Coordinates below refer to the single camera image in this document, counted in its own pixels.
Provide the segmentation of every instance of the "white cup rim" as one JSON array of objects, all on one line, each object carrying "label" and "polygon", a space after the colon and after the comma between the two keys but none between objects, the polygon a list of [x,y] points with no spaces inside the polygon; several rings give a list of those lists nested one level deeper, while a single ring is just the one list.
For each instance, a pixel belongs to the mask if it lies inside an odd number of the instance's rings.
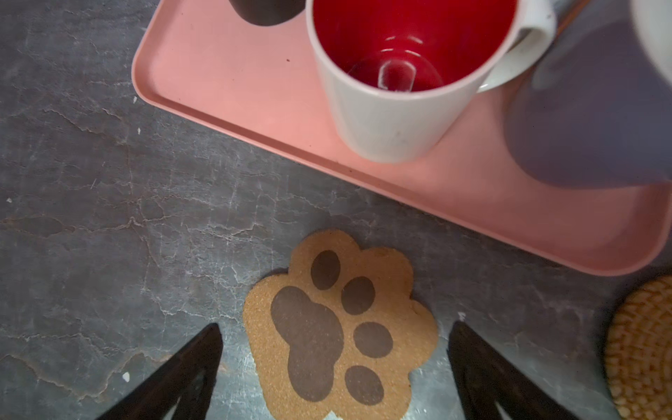
[{"label": "white cup rim", "polygon": [[515,39],[517,38],[518,32],[520,30],[520,25],[524,17],[525,8],[527,7],[528,0],[517,0],[515,15],[513,16],[513,21],[511,22],[511,27],[507,32],[504,41],[499,45],[498,49],[493,55],[490,56],[479,68],[469,73],[467,76],[449,83],[445,86],[437,87],[435,89],[429,89],[426,91],[420,92],[390,92],[377,87],[369,86],[364,82],[358,81],[354,77],[348,75],[340,67],[336,65],[331,60],[331,57],[327,54],[325,49],[322,47],[322,43],[317,37],[317,30],[315,29],[315,22],[312,17],[313,3],[315,0],[306,1],[306,22],[308,26],[308,39],[310,39],[310,44],[314,53],[317,55],[318,59],[332,72],[340,81],[350,85],[351,87],[369,93],[377,97],[382,97],[391,100],[399,101],[408,101],[415,99],[427,99],[430,97],[437,97],[457,91],[471,83],[475,80],[484,77],[487,73],[492,70],[492,68],[497,64],[497,62],[502,58],[504,54],[511,48]]}]

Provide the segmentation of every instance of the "black cup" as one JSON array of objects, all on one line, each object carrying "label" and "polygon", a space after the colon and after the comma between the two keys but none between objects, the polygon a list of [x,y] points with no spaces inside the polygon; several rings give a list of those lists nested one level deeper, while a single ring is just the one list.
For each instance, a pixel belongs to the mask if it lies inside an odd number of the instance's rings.
[{"label": "black cup", "polygon": [[306,0],[230,0],[241,18],[259,26],[286,22],[301,13]]}]

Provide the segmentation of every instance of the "white mug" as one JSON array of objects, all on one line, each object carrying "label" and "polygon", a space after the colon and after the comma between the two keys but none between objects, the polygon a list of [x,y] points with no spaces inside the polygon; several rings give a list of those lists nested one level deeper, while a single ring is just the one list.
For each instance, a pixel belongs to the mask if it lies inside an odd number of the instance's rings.
[{"label": "white mug", "polygon": [[550,0],[308,0],[306,18],[340,137],[381,163],[426,153],[556,31]]}]

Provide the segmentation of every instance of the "mug handle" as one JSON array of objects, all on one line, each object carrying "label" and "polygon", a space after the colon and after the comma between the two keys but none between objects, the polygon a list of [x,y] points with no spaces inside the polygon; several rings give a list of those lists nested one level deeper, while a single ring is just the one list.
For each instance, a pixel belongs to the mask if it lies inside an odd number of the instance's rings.
[{"label": "mug handle", "polygon": [[530,68],[553,42],[558,24],[550,0],[527,0],[526,3],[520,29],[531,32],[495,64],[478,88],[479,92],[506,83]]}]

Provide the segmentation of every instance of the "tray rim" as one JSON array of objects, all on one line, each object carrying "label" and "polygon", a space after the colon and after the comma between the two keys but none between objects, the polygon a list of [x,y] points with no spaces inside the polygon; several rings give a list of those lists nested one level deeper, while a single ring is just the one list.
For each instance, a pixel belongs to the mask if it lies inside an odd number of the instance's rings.
[{"label": "tray rim", "polygon": [[[502,234],[499,234],[495,231],[492,231],[491,229],[483,228],[483,227],[481,227],[481,226],[479,226],[475,223],[468,222],[468,221],[463,220],[459,217],[452,216],[452,215],[448,214],[447,212],[445,212],[445,211],[443,211],[439,208],[432,208],[432,206],[423,204],[421,202],[422,200],[419,200],[418,202],[415,202],[415,203],[412,204],[411,199],[405,198],[404,196],[401,196],[400,194],[396,194],[394,192],[386,190],[381,184],[385,184],[385,183],[388,183],[388,182],[384,181],[383,179],[377,178],[373,175],[358,171],[357,169],[349,169],[349,167],[346,166],[346,165],[343,165],[343,164],[335,162],[335,161],[331,161],[327,158],[324,158],[324,157],[321,157],[321,156],[315,155],[313,153],[310,153],[308,151],[303,151],[302,149],[300,149],[300,150],[302,150],[304,155],[309,155],[309,156],[312,156],[314,158],[314,160],[309,160],[307,158],[292,154],[290,151],[283,150],[281,148],[274,147],[271,144],[267,144],[267,143],[255,140],[255,139],[251,138],[250,136],[248,136],[246,134],[243,134],[242,132],[237,132],[235,130],[229,130],[229,129],[224,128],[222,126],[218,126],[218,125],[213,124],[211,122],[205,121],[202,118],[199,118],[199,117],[197,117],[193,114],[188,114],[188,113],[182,112],[182,111],[180,111],[176,108],[172,108],[171,106],[169,106],[167,104],[169,102],[174,102],[174,101],[171,101],[170,99],[164,98],[165,102],[167,102],[167,103],[160,102],[158,100],[153,100],[153,99],[150,98],[151,95],[149,93],[147,93],[146,91],[144,91],[142,89],[142,85],[138,82],[137,62],[138,62],[138,58],[140,56],[142,56],[142,54],[143,54],[145,44],[146,44],[150,34],[152,33],[152,28],[154,27],[156,21],[158,20],[158,17],[161,14],[161,10],[162,10],[163,6],[166,3],[168,3],[169,1],[185,1],[185,0],[161,0],[159,2],[159,5],[157,6],[154,14],[152,15],[152,19],[149,22],[149,25],[147,26],[147,30],[145,31],[144,35],[142,36],[142,40],[140,41],[140,44],[138,45],[138,48],[135,52],[135,55],[133,56],[133,62],[132,62],[132,65],[131,65],[131,80],[132,80],[132,83],[133,83],[133,88],[135,88],[135,91],[137,92],[138,96],[143,101],[145,101],[146,103],[148,103],[152,106],[155,106],[155,107],[157,107],[159,109],[162,109],[164,111],[168,111],[172,114],[181,116],[182,118],[185,118],[187,120],[196,122],[198,124],[201,124],[205,127],[211,128],[215,131],[221,132],[221,133],[226,134],[228,136],[231,136],[233,138],[245,141],[249,144],[257,146],[257,147],[259,147],[263,150],[269,151],[271,153],[275,153],[276,155],[282,156],[282,157],[284,157],[286,159],[289,159],[291,161],[300,163],[302,165],[306,165],[307,167],[310,167],[312,169],[316,169],[320,172],[327,173],[327,174],[329,174],[333,177],[337,177],[337,178],[342,179],[344,181],[350,182],[354,185],[366,188],[367,190],[373,191],[377,194],[380,194],[381,196],[396,200],[397,202],[400,202],[400,203],[402,203],[406,206],[416,208],[416,209],[418,209],[418,210],[420,210],[424,213],[428,213],[428,214],[434,215],[436,217],[442,218],[444,220],[447,220],[448,222],[458,224],[458,225],[463,226],[467,229],[473,230],[474,232],[478,232],[478,233],[480,233],[482,235],[486,235],[490,238],[497,239],[498,241],[504,242],[504,243],[506,243],[508,245],[511,245],[513,247],[522,249],[522,250],[524,250],[526,252],[529,252],[531,254],[538,255],[540,257],[543,257],[543,258],[548,259],[550,261],[553,261],[555,263],[564,265],[566,267],[575,269],[577,271],[581,271],[581,272],[586,273],[586,274],[591,274],[591,275],[594,275],[594,276],[622,276],[622,275],[625,275],[625,274],[630,274],[630,273],[632,273],[634,271],[637,271],[638,269],[643,268],[646,265],[648,265],[656,256],[658,256],[658,254],[662,251],[663,247],[667,243],[667,239],[670,235],[670,230],[672,228],[672,183],[660,184],[659,185],[659,187],[661,189],[665,188],[667,190],[666,191],[667,204],[666,204],[665,215],[663,217],[663,223],[662,223],[662,226],[661,226],[661,232],[658,235],[654,245],[650,248],[650,250],[647,253],[645,253],[644,256],[642,258],[640,258],[636,263],[633,263],[633,264],[630,264],[630,265],[627,265],[627,266],[624,266],[624,267],[615,267],[613,269],[596,269],[596,268],[590,267],[589,265],[584,265],[584,264],[581,264],[581,263],[577,263],[577,262],[571,261],[570,259],[565,259],[563,257],[552,254],[550,252],[543,251],[541,249],[537,249],[537,248],[535,248],[531,245],[528,245],[526,243],[521,243],[519,241],[516,241],[514,239],[511,239],[511,238],[507,237],[506,235],[502,235]],[[582,0],[582,1],[579,2],[579,4],[575,5],[572,10],[570,10],[570,12],[567,14],[566,18],[564,19],[564,21],[561,22],[558,25],[558,28],[559,28],[558,33],[560,33],[562,30],[564,30],[568,26],[568,24],[571,22],[571,20],[579,14],[580,10],[584,6],[586,6],[586,4],[589,1],[590,0]],[[196,111],[196,110],[193,110],[193,111],[194,111],[194,113],[209,115],[209,114],[206,114],[204,112],[199,112],[199,111]],[[257,134],[258,137],[260,137],[260,138],[268,138],[268,139],[270,139],[272,141],[275,141],[275,142],[278,142],[280,144],[286,144],[286,143],[284,143],[280,140],[276,140],[276,139],[267,137],[263,134],[256,133],[253,130],[250,130],[248,128],[240,127],[240,126],[237,126],[236,124],[233,124],[233,123],[230,123],[230,124],[233,125],[233,126],[239,127],[241,129],[241,131],[253,132],[253,133]],[[286,144],[286,145],[288,146],[288,149],[296,149],[294,146],[290,146],[288,144]],[[348,170],[347,171],[338,171],[335,168],[329,167],[328,165],[321,165],[318,161],[331,162],[334,166],[342,167],[342,168],[348,169]],[[362,178],[357,178],[357,177],[353,176],[352,174],[354,174],[354,173],[362,174],[365,178],[375,179],[375,180],[378,180],[380,182],[378,183],[378,185],[376,185],[376,183],[374,183],[374,182],[368,182],[368,181],[366,181]],[[408,191],[410,194],[414,194],[412,191],[409,191],[406,188],[403,188],[403,187],[398,187],[398,188],[400,190]]]}]

